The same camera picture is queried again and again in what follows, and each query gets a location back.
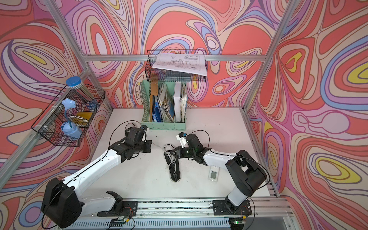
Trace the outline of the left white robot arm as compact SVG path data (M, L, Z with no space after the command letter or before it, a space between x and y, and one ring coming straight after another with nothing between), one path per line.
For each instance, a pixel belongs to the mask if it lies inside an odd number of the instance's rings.
M41 211L56 226L67 228L79 217L94 213L106 213L108 216L120 216L126 211L134 216L133 208L113 191L98 198L82 197L84 191L109 170L129 161L134 155L150 153L152 141L147 139L149 128L130 127L127 136L111 144L97 159L64 179L54 178L48 182Z

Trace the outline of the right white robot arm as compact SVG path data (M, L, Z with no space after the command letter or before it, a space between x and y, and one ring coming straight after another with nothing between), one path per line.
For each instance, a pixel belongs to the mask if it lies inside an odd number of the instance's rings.
M166 153L172 180L177 181L180 178L179 159L183 158L205 166L214 166L226 170L230 174L235 187L222 201L222 209L233 213L267 179L267 171L245 150L238 153L218 152L212 148L204 147L194 133L188 135L181 132L176 138L181 146Z

